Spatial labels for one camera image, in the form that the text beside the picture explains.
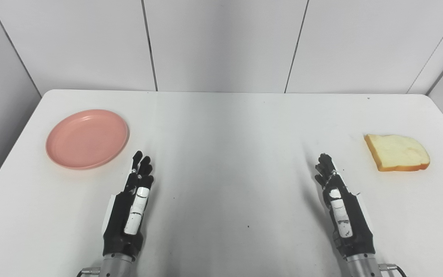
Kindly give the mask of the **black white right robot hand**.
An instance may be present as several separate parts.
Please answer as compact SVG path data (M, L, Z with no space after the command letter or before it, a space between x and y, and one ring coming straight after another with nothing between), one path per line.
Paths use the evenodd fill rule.
M322 188L322 198L329 209L334 227L333 241L339 254L343 258L376 254L373 234L358 198L346 187L332 158L326 153L320 154L315 169L318 171L315 180Z

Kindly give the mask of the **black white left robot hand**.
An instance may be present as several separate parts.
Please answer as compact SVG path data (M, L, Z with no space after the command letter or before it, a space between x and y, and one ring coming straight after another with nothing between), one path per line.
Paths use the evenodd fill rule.
M154 177L151 158L137 151L123 191L113 196L113 205L103 233L103 256L127 255L135 261L142 249L141 225Z

